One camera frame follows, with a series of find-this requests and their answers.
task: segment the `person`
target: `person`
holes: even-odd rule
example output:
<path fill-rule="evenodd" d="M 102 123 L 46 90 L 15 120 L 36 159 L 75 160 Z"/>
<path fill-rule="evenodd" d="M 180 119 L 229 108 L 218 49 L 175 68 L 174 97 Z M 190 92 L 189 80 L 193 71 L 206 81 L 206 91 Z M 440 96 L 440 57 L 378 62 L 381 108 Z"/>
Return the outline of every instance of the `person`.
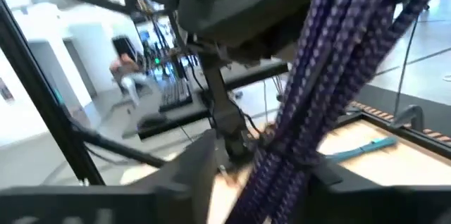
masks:
<path fill-rule="evenodd" d="M 136 83 L 148 86 L 152 92 L 151 81 L 127 53 L 121 54 L 118 59 L 111 63 L 110 71 L 114 80 L 128 91 L 135 107 L 140 104 Z"/>

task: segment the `orange striped tape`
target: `orange striped tape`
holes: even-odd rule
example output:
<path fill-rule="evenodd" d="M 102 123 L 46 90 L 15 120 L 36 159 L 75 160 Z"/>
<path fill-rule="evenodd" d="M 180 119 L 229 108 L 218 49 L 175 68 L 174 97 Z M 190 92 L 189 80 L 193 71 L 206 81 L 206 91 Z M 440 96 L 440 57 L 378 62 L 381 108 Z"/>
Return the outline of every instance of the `orange striped tape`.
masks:
<path fill-rule="evenodd" d="M 366 111 L 367 113 L 370 113 L 370 114 L 375 115 L 375 116 L 377 116 L 379 118 L 382 118 L 383 120 L 386 120 L 386 121 L 389 121 L 389 122 L 393 121 L 393 115 L 392 114 L 389 114 L 389 113 L 386 113 L 386 112 L 383 112 L 383 111 L 379 111 L 376 108 L 373 108 L 371 106 L 367 106 L 365 104 L 361 104 L 361 103 L 356 102 L 356 101 L 352 101 L 351 105 L 356 107 L 356 108 L 360 108 L 360 109 Z M 405 124 L 404 127 L 410 128 L 411 125 L 410 124 Z M 441 134 L 440 132 L 434 132 L 431 129 L 424 129 L 423 133 L 425 135 L 428 135 L 429 137 L 432 137 L 434 139 L 440 140 L 442 142 L 451 143 L 451 138 L 446 136 L 446 135 Z"/>

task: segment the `wooden platform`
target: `wooden platform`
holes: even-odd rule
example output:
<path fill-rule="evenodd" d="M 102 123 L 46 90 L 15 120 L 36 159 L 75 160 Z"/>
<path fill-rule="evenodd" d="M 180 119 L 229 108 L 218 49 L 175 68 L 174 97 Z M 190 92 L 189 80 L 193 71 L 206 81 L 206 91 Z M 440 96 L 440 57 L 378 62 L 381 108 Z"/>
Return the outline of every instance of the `wooden platform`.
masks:
<path fill-rule="evenodd" d="M 389 132 L 364 120 L 357 121 L 330 132 L 319 151 L 334 154 L 355 149 L 372 140 L 390 136 Z M 451 185 L 451 161 L 405 139 L 397 145 L 342 162 L 340 165 L 380 185 Z M 217 175 L 211 195 L 208 223 L 224 223 L 235 200 L 246 183 L 251 167 L 238 174 L 237 182 Z M 143 178 L 156 169 L 138 166 L 127 170 L 122 184 Z"/>

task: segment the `keyboard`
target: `keyboard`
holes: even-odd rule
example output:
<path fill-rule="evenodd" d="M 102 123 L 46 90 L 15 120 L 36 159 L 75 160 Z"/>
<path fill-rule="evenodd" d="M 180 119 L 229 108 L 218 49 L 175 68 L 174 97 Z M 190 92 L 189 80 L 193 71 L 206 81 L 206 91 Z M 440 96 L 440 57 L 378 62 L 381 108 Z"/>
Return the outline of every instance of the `keyboard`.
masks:
<path fill-rule="evenodd" d="M 187 80 L 171 82 L 163 88 L 159 112 L 169 111 L 192 103 Z"/>

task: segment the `cable bundle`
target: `cable bundle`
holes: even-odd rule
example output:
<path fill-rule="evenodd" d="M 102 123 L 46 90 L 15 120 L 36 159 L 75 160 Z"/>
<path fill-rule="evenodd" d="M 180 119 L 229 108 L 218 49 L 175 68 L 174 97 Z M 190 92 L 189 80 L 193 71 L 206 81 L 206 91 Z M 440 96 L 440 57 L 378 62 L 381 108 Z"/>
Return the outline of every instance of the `cable bundle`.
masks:
<path fill-rule="evenodd" d="M 311 1 L 276 118 L 273 143 L 279 151 L 259 150 L 227 224 L 260 224 L 267 217 L 288 222 L 304 194 L 309 167 L 319 162 L 322 137 L 428 2 L 410 0 L 393 22 L 398 1 Z"/>

